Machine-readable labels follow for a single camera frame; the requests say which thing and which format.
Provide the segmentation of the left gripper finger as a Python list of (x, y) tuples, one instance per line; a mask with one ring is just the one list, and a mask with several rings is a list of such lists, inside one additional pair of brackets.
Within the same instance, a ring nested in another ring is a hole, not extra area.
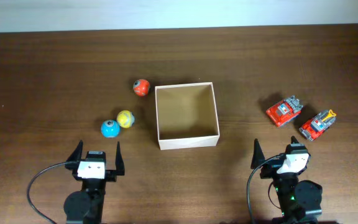
[(67, 162), (80, 161), (82, 156), (82, 150), (83, 150), (83, 141), (80, 140), (75, 150), (68, 157)]
[(116, 166), (116, 172), (124, 172), (125, 171), (124, 160), (123, 160), (122, 154), (121, 154), (120, 142), (117, 142), (115, 166)]

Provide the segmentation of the red fire truck grey top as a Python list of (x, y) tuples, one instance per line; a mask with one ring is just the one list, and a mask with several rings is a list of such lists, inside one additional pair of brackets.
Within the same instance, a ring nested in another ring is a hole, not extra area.
[(300, 100), (295, 95), (292, 95), (271, 106), (266, 110), (266, 114), (276, 127), (282, 127), (295, 119), (302, 109), (303, 105)]

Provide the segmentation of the red fire truck yellow nozzle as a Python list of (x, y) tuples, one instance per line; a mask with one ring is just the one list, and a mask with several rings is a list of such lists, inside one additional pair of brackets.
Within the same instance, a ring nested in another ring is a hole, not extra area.
[(333, 110), (324, 110), (304, 123), (299, 131), (307, 140), (314, 141), (330, 128), (336, 116)]

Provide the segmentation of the yellow toy ball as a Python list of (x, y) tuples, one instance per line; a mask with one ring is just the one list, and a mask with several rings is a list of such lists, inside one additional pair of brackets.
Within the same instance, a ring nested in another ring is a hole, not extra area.
[(135, 117), (129, 110), (122, 110), (118, 113), (116, 121), (120, 127), (130, 128), (135, 122)]

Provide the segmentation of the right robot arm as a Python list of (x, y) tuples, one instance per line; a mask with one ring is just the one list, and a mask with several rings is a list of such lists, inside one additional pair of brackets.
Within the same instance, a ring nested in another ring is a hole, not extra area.
[(304, 144), (291, 137), (285, 152), (265, 158), (259, 140), (254, 140), (254, 151), (250, 168), (252, 172), (247, 180), (247, 207), (252, 223), (256, 222), (250, 202), (250, 184), (259, 170), (261, 179), (271, 179), (278, 197), (278, 208), (282, 216), (273, 218), (273, 223), (317, 223), (322, 214), (321, 201), (323, 188), (310, 181), (300, 181), (298, 176), (307, 169), (310, 154)]

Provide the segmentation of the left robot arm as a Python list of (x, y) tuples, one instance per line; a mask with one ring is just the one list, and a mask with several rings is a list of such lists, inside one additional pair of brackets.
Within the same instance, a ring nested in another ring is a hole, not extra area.
[(71, 193), (64, 202), (66, 222), (101, 223), (106, 184), (125, 175), (121, 146), (117, 143), (114, 170), (106, 168), (105, 152), (88, 151), (83, 159), (82, 150), (83, 141), (80, 141), (65, 164), (74, 179), (82, 183), (81, 190)]

